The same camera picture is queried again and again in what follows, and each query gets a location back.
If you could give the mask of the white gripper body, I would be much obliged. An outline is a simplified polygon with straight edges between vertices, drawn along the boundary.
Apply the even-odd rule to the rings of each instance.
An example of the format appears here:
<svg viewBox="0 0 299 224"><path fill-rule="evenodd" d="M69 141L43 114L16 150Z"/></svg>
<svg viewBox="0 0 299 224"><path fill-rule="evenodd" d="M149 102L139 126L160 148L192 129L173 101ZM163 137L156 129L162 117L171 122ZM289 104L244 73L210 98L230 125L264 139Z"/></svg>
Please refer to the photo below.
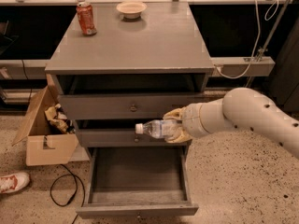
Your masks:
<svg viewBox="0 0 299 224"><path fill-rule="evenodd" d="M200 116L201 104L187 105L181 114L184 130L193 138L200 138L207 135Z"/></svg>

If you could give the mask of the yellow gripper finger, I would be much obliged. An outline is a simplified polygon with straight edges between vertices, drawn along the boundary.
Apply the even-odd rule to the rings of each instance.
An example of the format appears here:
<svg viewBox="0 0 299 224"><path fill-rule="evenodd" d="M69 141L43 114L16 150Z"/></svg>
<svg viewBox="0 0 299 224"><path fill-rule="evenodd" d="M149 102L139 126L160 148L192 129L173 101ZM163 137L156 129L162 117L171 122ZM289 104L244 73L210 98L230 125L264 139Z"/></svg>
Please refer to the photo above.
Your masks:
<svg viewBox="0 0 299 224"><path fill-rule="evenodd" d="M173 109L164 114L163 120L169 120L169 119L182 120L184 111L185 111L185 107Z"/></svg>
<svg viewBox="0 0 299 224"><path fill-rule="evenodd" d="M183 143L189 141L191 139L192 137L188 133L181 132L181 133L175 133L174 135L167 137L166 142L170 144L177 144L177 143Z"/></svg>

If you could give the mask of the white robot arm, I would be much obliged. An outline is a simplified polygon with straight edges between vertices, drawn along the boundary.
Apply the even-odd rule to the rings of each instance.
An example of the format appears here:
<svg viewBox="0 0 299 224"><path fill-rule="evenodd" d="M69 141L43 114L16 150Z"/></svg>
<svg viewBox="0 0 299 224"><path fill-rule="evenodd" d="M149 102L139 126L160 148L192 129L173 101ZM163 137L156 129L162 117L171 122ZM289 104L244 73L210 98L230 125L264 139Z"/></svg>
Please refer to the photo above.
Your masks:
<svg viewBox="0 0 299 224"><path fill-rule="evenodd" d="M168 143L244 129L278 143L299 158L298 121L281 111L267 96L249 88L232 89L221 99L174 109L164 114L163 119L182 122L178 134Z"/></svg>

